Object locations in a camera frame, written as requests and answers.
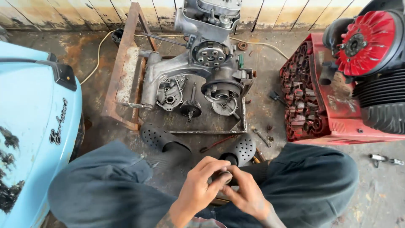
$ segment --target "person's right hand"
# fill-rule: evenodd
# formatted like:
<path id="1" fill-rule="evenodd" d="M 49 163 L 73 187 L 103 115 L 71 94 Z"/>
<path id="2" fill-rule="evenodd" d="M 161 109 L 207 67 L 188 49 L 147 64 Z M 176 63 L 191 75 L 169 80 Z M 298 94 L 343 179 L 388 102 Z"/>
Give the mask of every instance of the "person's right hand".
<path id="1" fill-rule="evenodd" d="M 274 209 L 271 203 L 264 198 L 253 176 L 240 170 L 237 166 L 229 166 L 226 170 L 231 172 L 233 178 L 238 181 L 239 191 L 236 192 L 225 185 L 222 193 L 229 197 L 241 211 L 252 215 L 259 221 L 266 220 Z"/>

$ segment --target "gear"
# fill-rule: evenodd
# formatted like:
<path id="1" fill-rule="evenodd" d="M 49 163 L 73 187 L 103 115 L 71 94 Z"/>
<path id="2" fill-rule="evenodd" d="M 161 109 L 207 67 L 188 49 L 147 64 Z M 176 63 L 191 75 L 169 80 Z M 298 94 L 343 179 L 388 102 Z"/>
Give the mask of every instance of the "gear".
<path id="1" fill-rule="evenodd" d="M 188 117 L 187 122 L 191 122 L 191 118 L 199 117 L 202 113 L 201 105 L 195 100 L 186 100 L 180 106 L 180 113 Z"/>

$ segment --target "wooden wall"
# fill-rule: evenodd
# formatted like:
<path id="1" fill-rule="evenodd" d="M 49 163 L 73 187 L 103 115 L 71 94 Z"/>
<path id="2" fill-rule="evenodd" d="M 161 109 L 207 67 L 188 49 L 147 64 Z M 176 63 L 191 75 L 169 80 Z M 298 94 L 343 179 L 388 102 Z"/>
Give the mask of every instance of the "wooden wall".
<path id="1" fill-rule="evenodd" d="M 173 30 L 184 0 L 139 2 L 150 29 Z M 324 29 L 339 17 L 353 17 L 370 0 L 242 0 L 238 31 Z M 123 27 L 131 0 L 0 0 L 0 25 L 33 31 L 114 30 Z"/>

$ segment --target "engine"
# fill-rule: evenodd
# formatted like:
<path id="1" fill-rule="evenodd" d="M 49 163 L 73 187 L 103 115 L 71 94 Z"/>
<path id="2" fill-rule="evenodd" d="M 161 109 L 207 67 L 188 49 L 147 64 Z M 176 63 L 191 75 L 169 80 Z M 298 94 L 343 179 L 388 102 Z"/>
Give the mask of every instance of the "engine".
<path id="1" fill-rule="evenodd" d="M 335 20 L 323 43 L 336 58 L 325 72 L 341 72 L 354 83 L 365 125 L 385 133 L 405 134 L 405 17 L 402 1 L 373 0 L 353 18 Z M 329 85 L 334 74 L 322 74 Z"/>
<path id="2" fill-rule="evenodd" d="M 207 82 L 201 87 L 206 100 L 212 103 L 229 103 L 244 96 L 253 83 L 252 69 L 239 67 L 229 34 L 240 19 L 240 0 L 189 0 L 176 12 L 174 28 L 184 33 L 186 49 L 170 60 L 162 60 L 159 53 L 148 56 L 142 92 L 142 106 L 151 109 L 158 104 L 167 111 L 181 103 L 180 77 L 198 75 Z"/>

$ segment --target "dark pants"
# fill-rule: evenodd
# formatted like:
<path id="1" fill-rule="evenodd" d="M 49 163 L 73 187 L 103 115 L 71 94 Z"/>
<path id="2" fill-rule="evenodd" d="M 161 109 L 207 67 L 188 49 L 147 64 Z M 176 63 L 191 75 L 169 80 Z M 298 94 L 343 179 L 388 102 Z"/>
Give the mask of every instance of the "dark pants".
<path id="1" fill-rule="evenodd" d="M 176 197 L 144 184 L 152 169 L 139 154 L 112 142 L 74 160 L 52 181 L 48 199 L 68 228 L 153 228 Z M 358 182 L 348 155 L 330 148 L 288 143 L 271 161 L 260 186 L 288 228 L 330 226 L 347 207 Z M 206 208 L 196 217 L 228 228 L 259 228 L 234 204 Z"/>

